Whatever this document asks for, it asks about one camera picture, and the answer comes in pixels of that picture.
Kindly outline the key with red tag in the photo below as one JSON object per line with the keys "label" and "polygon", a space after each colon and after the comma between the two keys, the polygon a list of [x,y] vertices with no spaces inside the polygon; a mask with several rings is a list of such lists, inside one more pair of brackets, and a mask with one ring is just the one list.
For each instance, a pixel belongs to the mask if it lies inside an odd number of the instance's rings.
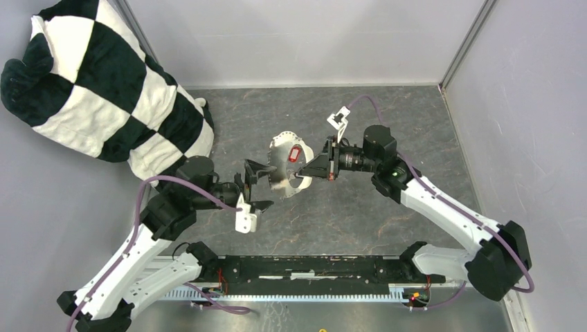
{"label": "key with red tag", "polygon": [[299,159],[301,153],[303,153],[302,147],[299,145],[295,145],[290,149],[287,160],[290,163],[295,163]]}

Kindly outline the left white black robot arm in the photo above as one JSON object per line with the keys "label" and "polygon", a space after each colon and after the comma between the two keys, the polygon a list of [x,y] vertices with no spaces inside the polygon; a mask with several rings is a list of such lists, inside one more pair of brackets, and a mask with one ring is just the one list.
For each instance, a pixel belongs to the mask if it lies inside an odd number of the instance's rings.
{"label": "left white black robot arm", "polygon": [[245,160],[244,174],[221,183],[211,159],[188,158],[174,176],[159,175],[141,183],[129,236],[95,277],[57,299],[69,316],[66,330],[126,331],[133,320],[180,284],[196,278],[209,282],[217,274],[217,255],[202,243],[146,278],[140,274],[179,235],[193,225],[200,210],[235,213],[235,229],[253,232],[272,201],[252,201],[251,188],[276,167]]}

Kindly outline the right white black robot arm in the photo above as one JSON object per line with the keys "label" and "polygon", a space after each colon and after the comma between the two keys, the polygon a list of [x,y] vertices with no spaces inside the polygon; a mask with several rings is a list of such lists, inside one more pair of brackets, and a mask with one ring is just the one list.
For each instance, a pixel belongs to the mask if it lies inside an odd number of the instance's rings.
{"label": "right white black robot arm", "polygon": [[380,194],[425,216],[461,245],[460,249],[425,242],[411,246],[399,265],[406,281],[442,275],[471,284],[481,295],[497,302],[510,291],[534,291],[524,229],[514,221],[502,224],[478,214],[438,189],[398,153],[397,141],[388,127],[367,127],[360,147],[329,137],[322,152],[295,175],[334,181],[342,171],[370,173]]}

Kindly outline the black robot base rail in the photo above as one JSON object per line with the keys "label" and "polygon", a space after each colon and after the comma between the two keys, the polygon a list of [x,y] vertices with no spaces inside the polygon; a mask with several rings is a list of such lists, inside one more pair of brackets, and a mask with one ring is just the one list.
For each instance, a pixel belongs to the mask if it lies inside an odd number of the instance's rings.
{"label": "black robot base rail", "polygon": [[203,242],[182,243],[172,256],[194,254],[203,266],[198,284],[225,295],[385,295],[391,284],[442,284],[405,256],[244,256],[215,254]]}

